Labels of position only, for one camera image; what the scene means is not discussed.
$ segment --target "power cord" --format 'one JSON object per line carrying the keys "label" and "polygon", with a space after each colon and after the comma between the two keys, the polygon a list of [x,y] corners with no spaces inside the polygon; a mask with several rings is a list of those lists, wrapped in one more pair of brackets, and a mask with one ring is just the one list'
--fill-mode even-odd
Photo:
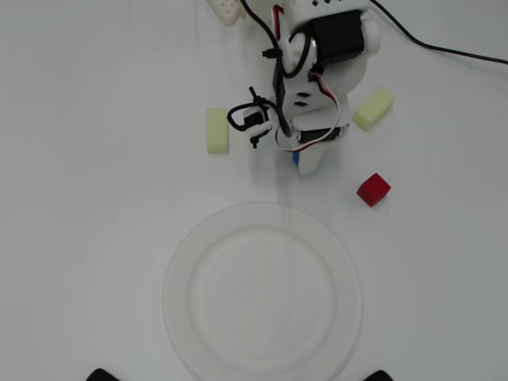
{"label": "power cord", "polygon": [[412,40],[415,44],[417,45],[420,45],[422,46],[423,48],[427,48],[427,49],[431,49],[431,50],[436,50],[438,52],[443,52],[443,53],[448,53],[448,54],[455,54],[456,56],[463,56],[463,57],[469,57],[469,58],[474,58],[476,60],[482,60],[482,61],[490,61],[490,62],[496,62],[497,64],[505,64],[505,65],[508,65],[508,60],[501,60],[499,58],[492,58],[492,57],[486,57],[486,56],[479,56],[477,54],[472,54],[472,53],[466,53],[466,52],[461,52],[459,50],[453,50],[453,49],[448,49],[448,48],[441,48],[439,46],[435,46],[435,45],[431,45],[431,44],[427,44],[425,42],[422,42],[420,41],[418,38],[414,37],[411,33],[408,32],[408,30],[406,28],[404,28],[402,26],[402,24],[400,22],[397,21],[397,19],[390,13],[388,12],[388,10],[382,6],[381,4],[379,4],[377,2],[377,0],[371,0],[371,3],[374,4],[375,6],[377,6],[379,8],[379,10],[381,10],[381,12],[383,12],[384,14],[387,15],[387,17],[395,24],[397,25],[397,27],[410,39]]}

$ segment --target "white table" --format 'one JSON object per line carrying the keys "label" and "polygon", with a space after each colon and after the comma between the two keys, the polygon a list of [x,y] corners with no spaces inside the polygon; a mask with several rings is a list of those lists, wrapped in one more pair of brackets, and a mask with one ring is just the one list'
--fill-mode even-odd
{"label": "white table", "polygon": [[[423,40],[508,58],[505,0],[382,4]],[[506,378],[508,71],[377,18],[351,101],[384,84],[394,110],[301,178],[272,140],[232,132],[229,156],[206,154],[205,108],[269,91],[259,30],[203,0],[3,1],[0,379],[191,381],[161,282],[190,229],[254,201],[315,216],[356,262],[364,324],[339,380]],[[393,189],[370,209],[356,190],[375,172]]]}

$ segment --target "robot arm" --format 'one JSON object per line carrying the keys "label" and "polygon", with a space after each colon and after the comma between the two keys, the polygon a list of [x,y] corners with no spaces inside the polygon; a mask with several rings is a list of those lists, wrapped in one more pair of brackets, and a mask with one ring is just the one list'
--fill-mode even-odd
{"label": "robot arm", "polygon": [[[247,132],[254,147],[276,127],[277,143],[286,151],[301,153],[297,160],[300,172],[312,171],[324,147],[330,147],[349,125],[348,93],[364,77],[367,58],[379,50],[377,25],[364,13],[369,1],[286,0],[283,7],[272,8],[271,29],[250,10],[247,0],[241,2],[271,34],[274,48],[264,56],[277,60],[275,99],[271,102],[253,93],[253,102],[233,109],[229,121],[237,128],[232,114],[245,110],[240,130]],[[329,116],[329,109],[335,106],[339,117],[333,125],[335,118]],[[267,109],[275,116],[270,117]],[[310,152],[316,152],[318,158],[306,160]]]}

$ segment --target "red cube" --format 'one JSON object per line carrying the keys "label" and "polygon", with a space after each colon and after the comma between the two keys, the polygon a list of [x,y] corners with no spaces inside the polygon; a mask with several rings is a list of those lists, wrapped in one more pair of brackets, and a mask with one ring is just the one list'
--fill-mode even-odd
{"label": "red cube", "polygon": [[367,205],[373,207],[388,194],[390,189],[390,185],[388,185],[380,175],[375,173],[369,180],[362,184],[357,194]]}

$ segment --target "red wire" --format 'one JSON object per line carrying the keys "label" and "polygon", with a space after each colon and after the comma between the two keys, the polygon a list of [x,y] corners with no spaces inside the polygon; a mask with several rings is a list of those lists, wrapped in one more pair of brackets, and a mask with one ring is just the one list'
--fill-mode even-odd
{"label": "red wire", "polygon": [[326,90],[325,88],[323,88],[321,82],[319,81],[319,79],[316,79],[315,82],[317,82],[317,85],[319,86],[319,90],[324,94],[326,95],[328,98],[331,98],[333,100],[333,103],[335,103],[335,106],[337,106],[337,102],[335,102],[335,98],[333,97],[333,95],[328,91]]}
{"label": "red wire", "polygon": [[275,38],[277,40],[280,40],[279,8],[277,8],[277,6],[274,6],[271,10],[273,12],[273,19],[275,20]]}

